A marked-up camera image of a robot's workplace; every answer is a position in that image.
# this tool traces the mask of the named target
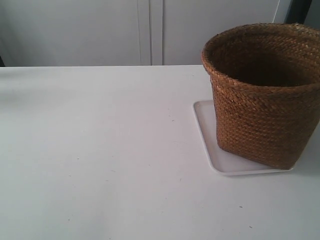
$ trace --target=brown basket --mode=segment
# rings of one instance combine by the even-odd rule
[[[320,119],[320,32],[299,24],[239,26],[210,39],[202,62],[219,147],[293,167]]]

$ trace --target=cabinet door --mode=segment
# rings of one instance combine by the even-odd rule
[[[283,23],[290,2],[150,0],[151,36],[152,43],[156,43],[152,44],[152,58],[157,60],[157,64],[164,65],[201,64],[202,48],[211,37],[244,24]],[[163,12],[163,15],[153,16],[155,12]],[[159,31],[160,26],[163,28],[161,35],[155,32]]]
[[[7,66],[150,65],[149,0],[1,0]]]

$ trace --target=white table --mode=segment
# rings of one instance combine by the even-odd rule
[[[315,240],[320,150],[288,173],[210,166],[202,66],[0,69],[0,240]]]

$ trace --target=wicker basket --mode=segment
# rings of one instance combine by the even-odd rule
[[[320,32],[300,24],[239,26],[210,39],[202,62],[219,147],[293,167],[320,119]]]

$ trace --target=white tray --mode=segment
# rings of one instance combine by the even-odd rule
[[[281,170],[272,168],[222,150],[217,143],[214,102],[211,100],[198,101],[193,107],[208,158],[212,167],[218,173],[234,176],[287,172],[293,169]]]

